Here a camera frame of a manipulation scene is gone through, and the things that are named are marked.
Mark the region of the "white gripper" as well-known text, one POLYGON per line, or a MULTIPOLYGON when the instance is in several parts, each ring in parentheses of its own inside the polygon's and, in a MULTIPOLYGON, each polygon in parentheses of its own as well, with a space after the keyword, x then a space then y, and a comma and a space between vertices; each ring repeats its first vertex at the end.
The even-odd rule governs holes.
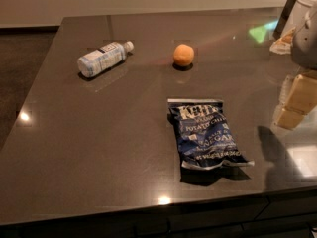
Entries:
MULTIPOLYGON (((291 56, 298 65, 317 69, 317 7, 311 7, 296 27, 292 39, 291 56)), ((304 119, 303 115, 308 114, 316 105, 317 79, 299 74, 295 77, 286 98, 284 104, 286 109, 281 108, 276 113, 275 124, 292 130, 304 119)))

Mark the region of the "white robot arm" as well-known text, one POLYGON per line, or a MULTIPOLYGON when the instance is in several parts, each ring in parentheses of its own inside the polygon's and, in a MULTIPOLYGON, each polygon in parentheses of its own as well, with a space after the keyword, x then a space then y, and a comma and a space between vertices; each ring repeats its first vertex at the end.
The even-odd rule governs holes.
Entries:
POLYGON ((285 78, 273 115, 276 126, 291 130, 317 105, 317 0, 287 0, 274 36, 270 50, 299 66, 285 78))

